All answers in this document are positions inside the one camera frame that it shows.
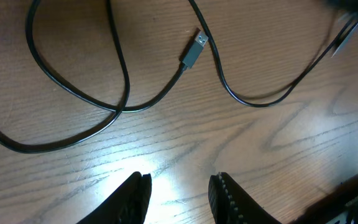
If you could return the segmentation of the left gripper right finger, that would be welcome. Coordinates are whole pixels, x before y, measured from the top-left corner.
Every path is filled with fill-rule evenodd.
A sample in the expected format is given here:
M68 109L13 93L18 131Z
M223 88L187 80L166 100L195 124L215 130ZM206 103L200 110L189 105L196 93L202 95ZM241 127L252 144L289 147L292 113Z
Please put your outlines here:
M216 224L279 224L228 173L212 175L208 200Z

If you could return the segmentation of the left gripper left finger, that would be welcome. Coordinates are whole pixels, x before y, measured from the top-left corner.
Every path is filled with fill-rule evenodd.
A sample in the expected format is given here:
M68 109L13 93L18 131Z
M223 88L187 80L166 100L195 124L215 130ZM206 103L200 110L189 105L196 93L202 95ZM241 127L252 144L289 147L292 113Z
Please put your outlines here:
M78 224L143 224L151 194L151 175L134 172Z

